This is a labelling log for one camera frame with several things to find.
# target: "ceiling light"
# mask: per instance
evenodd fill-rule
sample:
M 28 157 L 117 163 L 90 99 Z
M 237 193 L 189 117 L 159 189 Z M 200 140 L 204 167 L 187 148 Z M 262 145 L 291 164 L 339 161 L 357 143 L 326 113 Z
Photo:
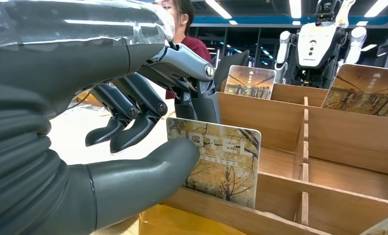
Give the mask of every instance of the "ceiling light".
M 364 48 L 362 49 L 362 51 L 368 51 L 368 50 L 370 50 L 370 49 L 372 49 L 372 48 L 375 48 L 376 46 L 377 46 L 376 44 L 370 44 L 370 45 L 364 47 Z
M 366 26 L 368 21 L 359 21 L 356 25 L 357 26 Z
M 301 0 L 289 0 L 289 7 L 291 8 L 291 17 L 294 19 L 300 19 Z
M 219 13 L 225 19 L 231 19 L 232 16 L 223 9 L 215 0 L 206 0 L 206 3 L 214 9 L 217 13 Z
M 376 17 L 383 9 L 388 6 L 388 0 L 377 0 L 364 17 Z

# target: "wooden organizer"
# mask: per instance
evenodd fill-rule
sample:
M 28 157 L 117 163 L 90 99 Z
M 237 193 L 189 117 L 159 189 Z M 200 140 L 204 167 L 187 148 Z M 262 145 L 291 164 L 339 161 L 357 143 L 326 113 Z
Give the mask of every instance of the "wooden organizer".
M 321 109 L 326 93 L 219 93 L 223 124 L 262 133 L 256 207 L 186 188 L 164 204 L 250 235 L 358 235 L 388 218 L 388 118 Z

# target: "reflective plastic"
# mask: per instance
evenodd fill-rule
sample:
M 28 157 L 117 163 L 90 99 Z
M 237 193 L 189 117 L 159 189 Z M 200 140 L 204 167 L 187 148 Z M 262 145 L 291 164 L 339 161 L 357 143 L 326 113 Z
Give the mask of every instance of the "reflective plastic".
M 0 0 L 0 47 L 114 41 L 163 43 L 175 32 L 172 16 L 134 0 Z

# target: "screw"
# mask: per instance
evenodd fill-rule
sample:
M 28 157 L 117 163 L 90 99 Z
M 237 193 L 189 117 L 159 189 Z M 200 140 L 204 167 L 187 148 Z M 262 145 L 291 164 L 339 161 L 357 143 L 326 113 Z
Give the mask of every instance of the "screw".
M 129 108 L 129 115 L 131 118 L 136 118 L 136 116 L 139 114 L 139 111 L 135 107 Z
M 161 114 L 166 114 L 167 111 L 168 111 L 168 107 L 167 107 L 167 105 L 166 105 L 165 103 L 160 103 L 160 104 L 158 105 L 158 110 L 159 110 L 159 112 L 160 112 Z

